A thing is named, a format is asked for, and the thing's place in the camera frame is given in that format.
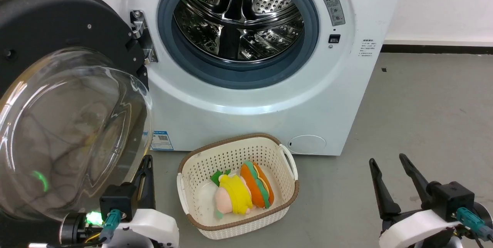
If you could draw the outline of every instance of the brown basket rim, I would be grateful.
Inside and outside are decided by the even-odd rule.
[[[246,134],[244,136],[236,136],[236,137],[232,137],[230,139],[224,139],[223,141],[217,141],[215,143],[206,145],[202,148],[198,148],[198,149],[190,152],[186,157],[184,157],[181,160],[180,166],[178,167],[178,173],[179,174],[181,173],[181,171],[183,170],[183,166],[185,166],[185,163],[187,162],[187,160],[190,159],[192,156],[198,154],[198,153],[201,153],[205,150],[209,150],[211,148],[215,148],[217,146],[221,146],[221,145],[224,145],[227,143],[240,141],[240,140],[244,140],[244,139],[251,139],[251,138],[255,138],[255,137],[264,137],[266,139],[271,139],[277,145],[281,144],[279,139],[277,139],[274,136],[271,136],[269,134]],[[224,225],[218,225],[218,226],[205,226],[205,225],[202,225],[201,223],[197,222],[192,217],[192,215],[190,213],[188,213],[186,216],[187,216],[188,220],[190,221],[190,223],[192,223],[192,225],[194,225],[195,227],[197,227],[201,230],[204,230],[204,231],[218,231],[218,230],[222,230],[222,229],[229,229],[232,227],[244,225],[244,224],[259,220],[259,219],[264,218],[266,216],[269,216],[271,214],[277,213],[278,211],[282,211],[283,209],[287,208],[288,206],[291,206],[291,204],[294,202],[296,197],[298,197],[299,188],[300,188],[299,181],[298,180],[294,181],[294,192],[293,192],[293,195],[291,196],[291,198],[287,202],[285,202],[284,204],[282,204],[282,205],[278,206],[277,208],[274,208],[270,211],[266,211],[265,213],[261,213],[259,215],[256,215],[256,216],[253,216],[251,218],[247,218],[247,219],[241,220],[241,221],[236,221],[236,222],[232,222],[232,223],[228,223],[228,224],[224,224]]]

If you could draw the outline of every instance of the cable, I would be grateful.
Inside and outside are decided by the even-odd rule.
[[[74,243],[74,244],[49,244],[46,247],[49,248],[77,248],[77,247],[90,247],[90,246],[96,246],[98,244],[103,243],[106,240],[105,237],[102,239],[99,239],[97,241],[92,241],[88,243]]]
[[[86,239],[86,241],[84,241],[84,243],[88,243],[89,241],[91,241],[91,240],[95,239],[96,237],[99,237],[99,235],[100,235],[100,234],[101,234],[101,233],[97,233],[97,234],[93,235],[92,237],[90,237],[90,238]]]
[[[481,242],[479,241],[479,238],[478,238],[478,234],[476,233],[472,233],[472,235],[474,236],[474,240],[476,241],[476,243],[478,244],[479,248],[485,248]]]

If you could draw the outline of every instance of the blue label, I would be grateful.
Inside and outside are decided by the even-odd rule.
[[[168,132],[154,131],[151,149],[156,151],[173,151],[173,145],[171,145],[171,139],[169,139]]]

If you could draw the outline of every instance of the sandwich plush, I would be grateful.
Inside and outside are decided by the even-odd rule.
[[[219,177],[219,188],[215,193],[218,218],[224,213],[249,214],[255,206],[269,209],[273,201],[269,180],[255,162],[243,163],[240,176],[222,174]]]

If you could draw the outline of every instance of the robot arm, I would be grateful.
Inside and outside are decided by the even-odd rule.
[[[60,225],[60,245],[31,243],[30,248],[177,248],[178,226],[156,210],[153,158],[146,155],[131,183],[110,185],[100,198],[104,225],[90,225],[88,213],[69,213]]]
[[[370,171],[382,219],[381,248],[461,248],[462,237],[493,241],[493,222],[474,193],[457,182],[428,183],[406,155],[400,161],[421,199],[421,209],[401,213],[387,190],[374,159]]]

